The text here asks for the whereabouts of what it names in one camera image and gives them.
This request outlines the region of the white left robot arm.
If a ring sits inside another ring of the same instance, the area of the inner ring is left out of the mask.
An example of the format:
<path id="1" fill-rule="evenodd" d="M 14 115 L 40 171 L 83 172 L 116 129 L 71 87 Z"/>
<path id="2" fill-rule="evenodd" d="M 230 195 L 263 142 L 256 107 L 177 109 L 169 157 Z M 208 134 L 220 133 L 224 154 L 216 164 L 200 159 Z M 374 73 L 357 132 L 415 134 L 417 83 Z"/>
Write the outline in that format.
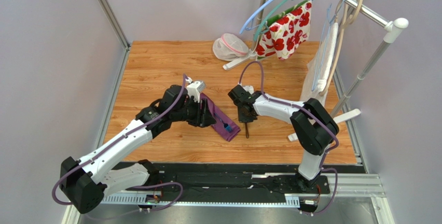
<path id="1" fill-rule="evenodd" d="M 157 182 L 158 171 L 148 160 L 115 170 L 114 167 L 138 147 L 168 130 L 174 122 L 187 122 L 205 128 L 216 123 L 207 99 L 201 97 L 206 85 L 202 80 L 185 77 L 182 85 L 172 85 L 162 98 L 143 108 L 133 120 L 107 143 L 75 160 L 61 163 L 60 179 L 54 186 L 68 198 L 66 205 L 81 214 L 95 209 L 102 200 L 116 192 Z"/>

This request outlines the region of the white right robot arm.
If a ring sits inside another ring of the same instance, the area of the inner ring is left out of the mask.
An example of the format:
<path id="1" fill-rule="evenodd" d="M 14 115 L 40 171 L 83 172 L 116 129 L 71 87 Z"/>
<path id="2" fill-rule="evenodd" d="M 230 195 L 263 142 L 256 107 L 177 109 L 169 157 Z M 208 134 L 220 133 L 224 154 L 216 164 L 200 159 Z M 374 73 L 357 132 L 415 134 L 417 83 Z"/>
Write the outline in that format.
<path id="1" fill-rule="evenodd" d="M 241 123 L 251 123 L 259 116 L 266 116 L 291 124 L 304 149 L 298 174 L 305 181 L 317 179 L 324 155 L 339 133 L 337 123 L 317 99 L 289 101 L 260 91 L 250 93 L 241 85 L 231 89 L 228 96 L 238 109 Z"/>

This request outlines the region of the purple cloth napkin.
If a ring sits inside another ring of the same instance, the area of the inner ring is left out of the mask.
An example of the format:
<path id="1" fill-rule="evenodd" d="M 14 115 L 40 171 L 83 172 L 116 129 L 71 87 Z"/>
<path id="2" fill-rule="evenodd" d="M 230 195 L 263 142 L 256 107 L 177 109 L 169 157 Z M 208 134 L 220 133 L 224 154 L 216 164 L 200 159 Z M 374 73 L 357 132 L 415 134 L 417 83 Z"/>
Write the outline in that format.
<path id="1" fill-rule="evenodd" d="M 240 127 L 230 119 L 215 103 L 204 93 L 200 94 L 202 99 L 207 100 L 210 113 L 214 116 L 216 123 L 212 128 L 226 141 L 232 141 L 241 131 Z"/>

